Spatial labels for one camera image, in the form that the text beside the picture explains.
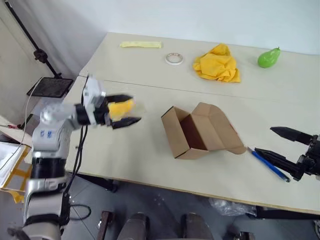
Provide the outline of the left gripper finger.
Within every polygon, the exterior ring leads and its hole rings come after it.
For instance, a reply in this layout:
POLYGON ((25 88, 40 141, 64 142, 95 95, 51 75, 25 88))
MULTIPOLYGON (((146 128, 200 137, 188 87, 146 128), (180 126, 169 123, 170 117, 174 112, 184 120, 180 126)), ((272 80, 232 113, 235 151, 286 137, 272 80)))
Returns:
POLYGON ((142 118, 141 117, 125 117, 122 118, 121 120, 117 121, 111 121, 111 127, 113 130, 115 129, 121 129, 121 128, 126 128, 129 127, 135 123, 138 123, 142 118))
POLYGON ((133 99, 133 97, 127 94, 115 94, 115 95, 107 95, 105 99, 108 103, 123 103, 133 99))

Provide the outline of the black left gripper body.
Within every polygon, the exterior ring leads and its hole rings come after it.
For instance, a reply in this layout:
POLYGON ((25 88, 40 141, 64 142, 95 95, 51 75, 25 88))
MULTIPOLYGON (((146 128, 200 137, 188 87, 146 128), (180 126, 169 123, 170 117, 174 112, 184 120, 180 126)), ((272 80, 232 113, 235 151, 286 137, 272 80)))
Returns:
POLYGON ((111 126, 112 120, 110 118, 107 98, 104 98, 101 105, 95 108, 94 117, 97 125, 111 126))

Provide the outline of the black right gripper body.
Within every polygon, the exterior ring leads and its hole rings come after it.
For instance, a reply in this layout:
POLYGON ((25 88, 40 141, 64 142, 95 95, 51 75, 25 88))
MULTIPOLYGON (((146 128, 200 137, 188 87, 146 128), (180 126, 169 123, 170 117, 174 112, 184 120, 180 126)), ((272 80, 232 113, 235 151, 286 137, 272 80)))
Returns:
POLYGON ((305 154, 301 155, 297 164, 308 175, 320 175, 320 136, 314 135, 305 154))

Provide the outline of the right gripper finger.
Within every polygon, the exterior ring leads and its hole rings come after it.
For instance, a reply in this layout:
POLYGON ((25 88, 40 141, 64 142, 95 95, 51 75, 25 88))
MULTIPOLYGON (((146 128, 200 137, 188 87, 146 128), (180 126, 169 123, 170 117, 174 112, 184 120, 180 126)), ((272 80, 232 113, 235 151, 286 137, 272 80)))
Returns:
POLYGON ((299 142, 304 145, 309 145, 312 141, 312 135, 303 133, 301 131, 289 127, 276 126, 271 127, 270 130, 279 135, 280 137, 290 140, 292 142, 299 142))
POLYGON ((271 150, 261 148, 255 148, 254 150, 275 167, 289 173, 294 180, 300 181, 304 175, 304 170, 299 164, 287 160, 284 156, 271 150))

